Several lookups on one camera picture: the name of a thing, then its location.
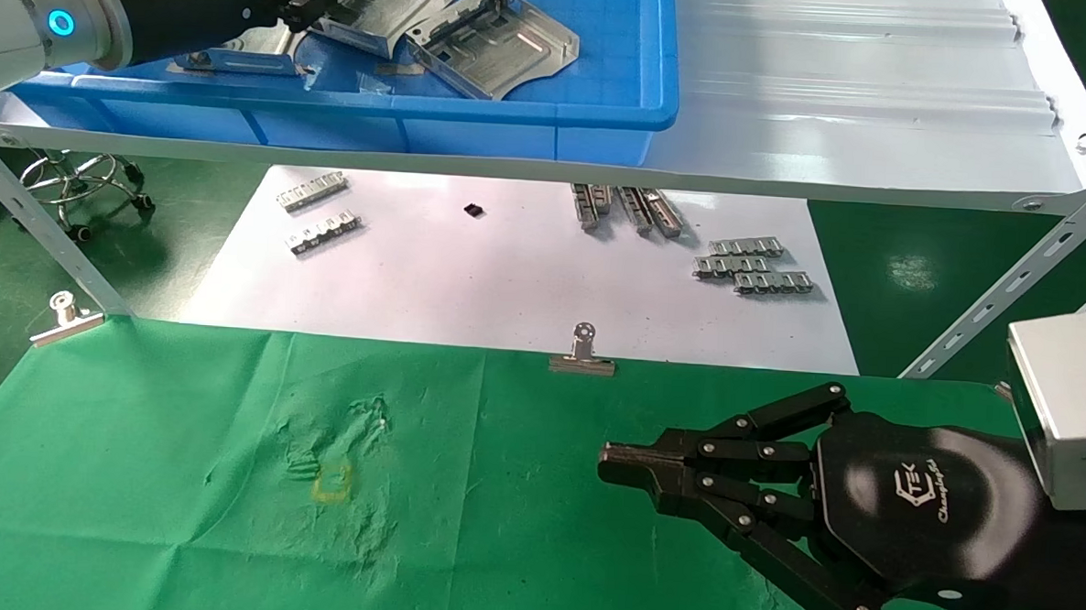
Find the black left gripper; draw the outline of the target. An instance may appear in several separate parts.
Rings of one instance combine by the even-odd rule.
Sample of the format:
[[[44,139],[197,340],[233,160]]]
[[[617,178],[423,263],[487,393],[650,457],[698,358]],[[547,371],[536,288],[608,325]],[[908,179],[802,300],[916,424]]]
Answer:
[[[111,71],[143,65],[219,47],[256,27],[285,23],[288,31],[308,30],[337,0],[119,0],[130,33],[123,58],[93,65]]]

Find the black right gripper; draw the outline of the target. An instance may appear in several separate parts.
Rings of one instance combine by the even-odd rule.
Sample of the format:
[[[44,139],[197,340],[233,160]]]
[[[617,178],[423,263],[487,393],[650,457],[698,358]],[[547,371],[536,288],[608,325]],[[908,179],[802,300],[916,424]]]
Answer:
[[[785,442],[851,402],[839,382],[732,415],[667,428],[651,444],[608,441],[599,479],[649,494],[657,514],[706,528],[805,610],[881,610],[893,599],[946,610],[1086,610],[1086,511],[1058,511],[1025,444],[949,425],[838,418],[819,435],[816,492],[831,545],[877,588],[801,550],[808,501],[694,467],[805,462]]]

